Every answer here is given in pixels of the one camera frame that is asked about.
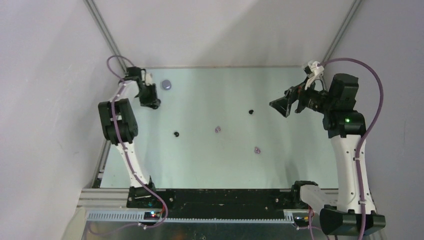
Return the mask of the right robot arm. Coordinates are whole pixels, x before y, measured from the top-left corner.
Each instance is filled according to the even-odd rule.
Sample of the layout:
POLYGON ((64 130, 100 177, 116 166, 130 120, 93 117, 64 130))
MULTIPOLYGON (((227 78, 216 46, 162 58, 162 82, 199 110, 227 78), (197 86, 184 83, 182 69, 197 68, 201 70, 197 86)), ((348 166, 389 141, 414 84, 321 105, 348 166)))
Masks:
POLYGON ((318 91, 302 82, 269 105, 284 117, 290 115, 293 103, 297 103, 297 113, 311 109, 323 115, 323 128, 335 155, 337 199, 331 199, 313 181, 296 181, 290 201, 297 209, 308 206, 317 213, 325 235, 362 239, 383 229, 386 218, 377 213, 369 191, 365 164, 367 128, 364 116, 354 109, 358 89, 357 77, 337 73, 329 90, 318 91))

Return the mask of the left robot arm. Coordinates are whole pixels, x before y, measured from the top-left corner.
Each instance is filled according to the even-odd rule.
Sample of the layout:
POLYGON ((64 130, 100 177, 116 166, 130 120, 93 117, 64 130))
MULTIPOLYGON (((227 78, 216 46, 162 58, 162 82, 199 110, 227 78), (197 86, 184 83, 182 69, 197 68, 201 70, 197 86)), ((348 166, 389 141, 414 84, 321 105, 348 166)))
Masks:
POLYGON ((140 163, 136 152, 139 128, 132 102, 153 110, 161 105, 151 75, 137 66, 126 69, 126 76, 118 84, 114 96, 100 102, 98 112, 104 138, 116 147, 124 161, 130 180, 130 198, 138 200, 145 208, 153 208, 159 196, 151 174, 140 163))

